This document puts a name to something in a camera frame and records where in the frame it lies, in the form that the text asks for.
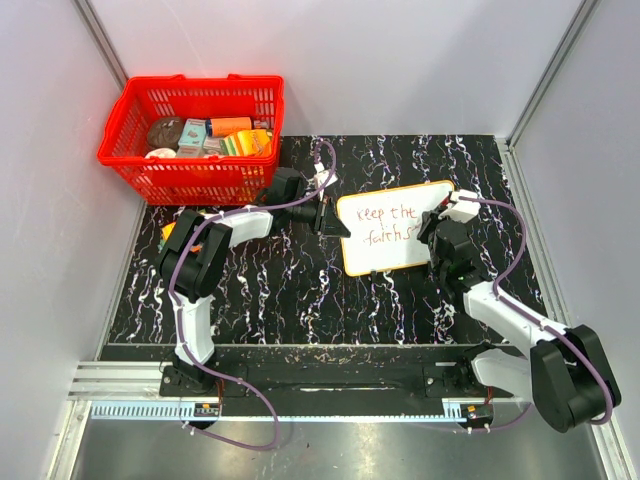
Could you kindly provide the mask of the yellow-framed whiteboard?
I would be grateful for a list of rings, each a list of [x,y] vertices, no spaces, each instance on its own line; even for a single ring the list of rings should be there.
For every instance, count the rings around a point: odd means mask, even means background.
[[[350,277],[426,264],[428,247],[417,239],[422,214],[436,208],[453,191],[449,181],[343,196],[338,218],[350,231],[341,240]]]

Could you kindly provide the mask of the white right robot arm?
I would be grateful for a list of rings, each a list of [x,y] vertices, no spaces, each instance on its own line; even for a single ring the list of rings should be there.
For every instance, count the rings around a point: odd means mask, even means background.
[[[456,387],[476,396],[487,387],[509,392],[535,406],[554,430],[604,425],[621,393],[598,334],[586,325],[552,321],[501,289],[475,262],[467,222],[439,206],[422,215],[418,240],[446,300],[506,339],[512,356],[497,347],[475,347],[454,375]]]

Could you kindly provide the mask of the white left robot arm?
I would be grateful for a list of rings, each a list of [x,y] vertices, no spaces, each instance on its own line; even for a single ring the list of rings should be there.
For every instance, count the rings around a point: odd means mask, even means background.
[[[302,174],[280,167],[271,185],[251,204],[213,215],[182,212],[157,257],[178,335],[171,365],[163,372],[162,395],[183,389],[201,396],[219,385],[215,369],[207,365],[215,352],[211,302],[231,248],[266,238],[291,222],[306,224],[320,236],[350,236],[334,202],[324,193],[336,180],[334,170],[320,166],[314,176],[315,190],[306,194]]]

